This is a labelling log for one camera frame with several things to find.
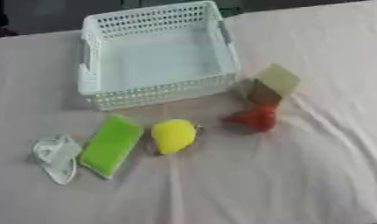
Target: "toy pepper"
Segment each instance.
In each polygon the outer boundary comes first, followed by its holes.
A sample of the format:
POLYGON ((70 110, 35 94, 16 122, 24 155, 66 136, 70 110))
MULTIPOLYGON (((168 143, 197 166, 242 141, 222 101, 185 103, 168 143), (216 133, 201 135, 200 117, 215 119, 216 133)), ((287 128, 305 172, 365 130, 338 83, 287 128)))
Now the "toy pepper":
POLYGON ((148 130, 147 151, 153 155, 171 154, 191 146, 203 128, 185 119, 156 123, 148 130))
POLYGON ((256 131, 268 131, 276 125, 276 106, 254 105, 249 110, 234 113, 223 119, 224 122, 245 123, 256 131))

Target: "white plastic basket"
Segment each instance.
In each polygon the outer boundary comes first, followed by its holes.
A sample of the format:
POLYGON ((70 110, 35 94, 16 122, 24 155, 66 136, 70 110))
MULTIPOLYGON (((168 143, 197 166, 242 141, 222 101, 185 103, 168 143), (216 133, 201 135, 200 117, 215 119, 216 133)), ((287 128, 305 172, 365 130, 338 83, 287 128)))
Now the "white plastic basket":
POLYGON ((85 18, 79 91, 101 110, 225 91, 239 63, 214 2, 85 18))

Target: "green sponge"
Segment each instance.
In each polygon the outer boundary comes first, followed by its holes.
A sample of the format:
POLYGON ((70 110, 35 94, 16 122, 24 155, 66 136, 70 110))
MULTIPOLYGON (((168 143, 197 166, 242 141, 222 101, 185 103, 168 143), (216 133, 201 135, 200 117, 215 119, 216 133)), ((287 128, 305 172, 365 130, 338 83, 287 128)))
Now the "green sponge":
POLYGON ((140 125, 110 115, 80 154, 80 163, 111 179, 142 134, 140 125))

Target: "basket handle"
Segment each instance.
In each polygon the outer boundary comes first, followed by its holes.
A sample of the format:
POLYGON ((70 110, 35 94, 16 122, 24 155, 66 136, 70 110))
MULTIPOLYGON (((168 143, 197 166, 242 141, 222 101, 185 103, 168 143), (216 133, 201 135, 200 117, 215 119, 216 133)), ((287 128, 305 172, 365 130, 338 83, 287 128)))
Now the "basket handle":
POLYGON ((230 38, 229 31, 227 30, 227 28, 225 26, 224 20, 220 20, 219 23, 218 23, 218 26, 220 28, 220 34, 222 34, 223 39, 225 40, 225 43, 227 45, 229 45, 232 42, 232 40, 230 38))
POLYGON ((85 39, 81 39, 81 56, 80 63, 85 65, 86 69, 90 71, 90 46, 85 39))

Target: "toy food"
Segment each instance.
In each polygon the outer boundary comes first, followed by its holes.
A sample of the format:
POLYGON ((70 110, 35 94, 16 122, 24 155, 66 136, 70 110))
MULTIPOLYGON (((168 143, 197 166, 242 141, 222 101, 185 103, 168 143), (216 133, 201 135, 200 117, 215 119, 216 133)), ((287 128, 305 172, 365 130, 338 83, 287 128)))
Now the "toy food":
POLYGON ((234 113, 224 118, 223 121, 245 123, 256 131, 268 131, 276 124, 275 110, 275 106, 254 105, 250 110, 234 113))
POLYGON ((151 128, 151 137, 161 154, 183 150, 195 141, 196 135, 195 126, 184 119, 171 119, 151 128))

